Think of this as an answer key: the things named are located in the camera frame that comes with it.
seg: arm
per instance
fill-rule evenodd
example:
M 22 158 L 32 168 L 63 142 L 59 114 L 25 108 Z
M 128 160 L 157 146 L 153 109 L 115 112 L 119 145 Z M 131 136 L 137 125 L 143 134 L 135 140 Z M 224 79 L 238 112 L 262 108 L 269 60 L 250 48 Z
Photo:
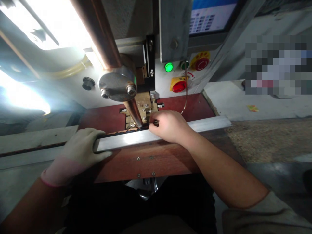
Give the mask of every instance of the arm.
M 159 121 L 159 127 L 152 124 L 155 120 Z M 250 172 L 193 131 L 178 112 L 154 112 L 150 122 L 151 132 L 190 152 L 207 182 L 229 207 L 252 207 L 269 193 Z
M 67 185 L 76 175 L 111 156 L 111 152 L 94 154 L 92 150 L 96 137 L 104 133 L 93 128 L 79 130 L 2 222 L 0 232 L 48 233 Z

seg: forearm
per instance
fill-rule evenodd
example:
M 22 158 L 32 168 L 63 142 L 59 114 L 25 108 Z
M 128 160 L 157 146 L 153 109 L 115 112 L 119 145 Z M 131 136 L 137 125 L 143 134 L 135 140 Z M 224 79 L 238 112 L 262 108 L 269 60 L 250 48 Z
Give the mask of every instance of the forearm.
M 1 233 L 48 233 L 66 188 L 49 187 L 38 178 L 0 226 Z
M 249 208 L 269 191 L 250 172 L 196 132 L 181 145 L 192 155 L 207 182 L 229 207 Z

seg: pink glove cuff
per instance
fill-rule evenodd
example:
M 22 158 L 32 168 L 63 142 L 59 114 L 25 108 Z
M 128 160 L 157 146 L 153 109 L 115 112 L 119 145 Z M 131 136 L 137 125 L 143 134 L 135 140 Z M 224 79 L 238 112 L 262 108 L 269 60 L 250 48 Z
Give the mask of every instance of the pink glove cuff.
M 68 185 L 72 179 L 86 170 L 80 163 L 63 156 L 57 156 L 51 166 L 41 173 L 41 180 L 50 187 Z

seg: small paper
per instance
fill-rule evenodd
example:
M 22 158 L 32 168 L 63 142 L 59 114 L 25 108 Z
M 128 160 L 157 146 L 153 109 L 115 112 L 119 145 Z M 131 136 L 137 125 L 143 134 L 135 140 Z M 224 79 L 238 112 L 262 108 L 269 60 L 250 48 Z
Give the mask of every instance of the small paper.
M 259 109 L 255 105 L 247 105 L 247 107 L 252 112 L 259 112 Z

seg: dark trousers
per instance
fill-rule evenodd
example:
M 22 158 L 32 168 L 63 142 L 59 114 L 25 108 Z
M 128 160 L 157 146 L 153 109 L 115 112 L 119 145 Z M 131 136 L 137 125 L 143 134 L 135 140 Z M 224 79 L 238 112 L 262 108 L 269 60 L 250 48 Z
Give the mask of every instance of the dark trousers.
M 119 233 L 163 214 L 179 216 L 197 233 L 217 233 L 212 194 L 202 174 L 170 176 L 147 201 L 122 182 L 75 185 L 64 233 Z

